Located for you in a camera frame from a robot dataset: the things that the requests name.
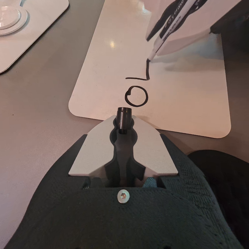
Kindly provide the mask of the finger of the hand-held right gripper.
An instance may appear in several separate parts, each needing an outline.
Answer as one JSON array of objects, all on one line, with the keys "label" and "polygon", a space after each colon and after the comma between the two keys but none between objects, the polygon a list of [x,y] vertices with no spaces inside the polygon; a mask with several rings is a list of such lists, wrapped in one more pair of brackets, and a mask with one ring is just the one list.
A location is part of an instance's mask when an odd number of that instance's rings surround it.
[{"label": "finger of the hand-held right gripper", "polygon": [[145,38],[149,41],[165,24],[176,7],[174,0],[144,0],[145,8],[151,12]]},{"label": "finger of the hand-held right gripper", "polygon": [[207,1],[200,9],[189,15],[183,25],[172,33],[157,52],[157,56],[181,50],[202,39],[210,27],[231,10],[239,1]]}]

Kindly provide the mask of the white whiteboard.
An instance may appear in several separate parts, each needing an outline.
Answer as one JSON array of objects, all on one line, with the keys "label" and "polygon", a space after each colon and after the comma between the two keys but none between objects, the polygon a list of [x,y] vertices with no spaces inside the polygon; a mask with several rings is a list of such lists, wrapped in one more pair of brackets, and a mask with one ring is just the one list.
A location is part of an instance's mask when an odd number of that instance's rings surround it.
[{"label": "white whiteboard", "polygon": [[118,107],[156,129],[212,138],[231,130],[220,35],[146,60],[155,37],[145,33],[151,13],[141,1],[105,1],[68,108],[79,117],[105,120]]}]

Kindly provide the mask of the black marker cap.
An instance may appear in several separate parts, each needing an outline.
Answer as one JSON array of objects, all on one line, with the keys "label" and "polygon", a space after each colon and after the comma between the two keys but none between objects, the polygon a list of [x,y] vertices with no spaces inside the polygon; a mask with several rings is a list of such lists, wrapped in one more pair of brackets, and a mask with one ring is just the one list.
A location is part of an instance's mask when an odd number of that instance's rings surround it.
[{"label": "black marker cap", "polygon": [[132,109],[127,107],[119,107],[116,115],[116,127],[119,134],[126,135],[133,127]]}]

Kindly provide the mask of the dark rounded object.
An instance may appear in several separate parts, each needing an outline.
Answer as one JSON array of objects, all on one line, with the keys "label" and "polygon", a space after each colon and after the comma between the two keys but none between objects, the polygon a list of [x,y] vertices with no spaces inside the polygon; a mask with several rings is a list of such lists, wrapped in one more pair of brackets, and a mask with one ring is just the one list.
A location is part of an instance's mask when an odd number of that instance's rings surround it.
[{"label": "dark rounded object", "polygon": [[204,173],[226,222],[244,248],[249,248],[249,164],[216,150],[188,155]]}]

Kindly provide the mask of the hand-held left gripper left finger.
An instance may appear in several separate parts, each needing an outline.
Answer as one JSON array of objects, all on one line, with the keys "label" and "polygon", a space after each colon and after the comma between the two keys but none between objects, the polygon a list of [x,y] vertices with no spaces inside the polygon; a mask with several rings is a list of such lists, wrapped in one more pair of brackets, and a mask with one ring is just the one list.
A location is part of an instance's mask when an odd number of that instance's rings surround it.
[{"label": "hand-held left gripper left finger", "polygon": [[95,126],[86,136],[69,171],[70,176],[84,176],[106,180],[106,185],[120,185],[117,161],[116,115]]}]

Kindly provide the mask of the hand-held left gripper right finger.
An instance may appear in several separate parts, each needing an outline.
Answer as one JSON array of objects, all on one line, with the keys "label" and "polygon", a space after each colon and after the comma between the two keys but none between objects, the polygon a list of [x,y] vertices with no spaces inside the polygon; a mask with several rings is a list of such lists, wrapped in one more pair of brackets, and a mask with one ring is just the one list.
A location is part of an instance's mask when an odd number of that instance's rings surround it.
[{"label": "hand-held left gripper right finger", "polygon": [[150,124],[132,116],[132,148],[126,164],[127,184],[144,184],[153,177],[177,176],[178,170],[160,133]]}]

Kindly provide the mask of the black whiteboard marker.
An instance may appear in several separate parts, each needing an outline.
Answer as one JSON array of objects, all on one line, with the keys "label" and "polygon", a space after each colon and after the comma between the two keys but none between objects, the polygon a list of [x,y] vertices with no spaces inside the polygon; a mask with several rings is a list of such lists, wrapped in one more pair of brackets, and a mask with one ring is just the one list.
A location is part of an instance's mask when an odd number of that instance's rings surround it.
[{"label": "black whiteboard marker", "polygon": [[172,2],[164,10],[152,30],[146,35],[146,40],[149,41],[159,30],[161,30],[154,42],[152,52],[146,61],[147,63],[153,60],[166,39],[183,25],[186,18],[200,9],[206,2],[207,0],[177,0]]}]

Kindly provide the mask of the white table sign stand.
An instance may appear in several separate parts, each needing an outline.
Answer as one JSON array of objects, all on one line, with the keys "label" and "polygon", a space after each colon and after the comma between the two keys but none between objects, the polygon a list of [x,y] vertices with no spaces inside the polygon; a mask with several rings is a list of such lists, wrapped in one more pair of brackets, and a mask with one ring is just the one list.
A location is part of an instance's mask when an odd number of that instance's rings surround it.
[{"label": "white table sign stand", "polygon": [[13,6],[21,17],[12,27],[23,26],[0,37],[0,73],[14,62],[61,16],[69,7],[68,0],[1,1],[1,6]]}]

